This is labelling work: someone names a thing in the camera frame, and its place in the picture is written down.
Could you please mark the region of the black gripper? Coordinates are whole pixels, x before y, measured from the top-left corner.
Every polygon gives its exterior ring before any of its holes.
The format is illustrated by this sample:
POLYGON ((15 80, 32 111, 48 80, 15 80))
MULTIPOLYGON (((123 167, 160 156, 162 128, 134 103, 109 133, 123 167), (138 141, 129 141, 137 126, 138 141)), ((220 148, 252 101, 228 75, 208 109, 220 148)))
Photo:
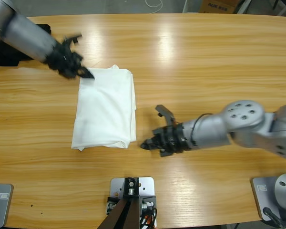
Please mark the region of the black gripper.
POLYGON ((93 74, 86 67, 82 67, 83 57, 71 50, 72 43, 76 44, 77 41, 57 43, 52 53, 46 57, 43 63, 67 79, 74 79, 76 76, 94 79, 93 74))
POLYGON ((153 137, 147 138, 140 148, 149 151, 158 149, 161 157, 192 150, 193 126, 177 124, 157 128, 153 130, 153 137))

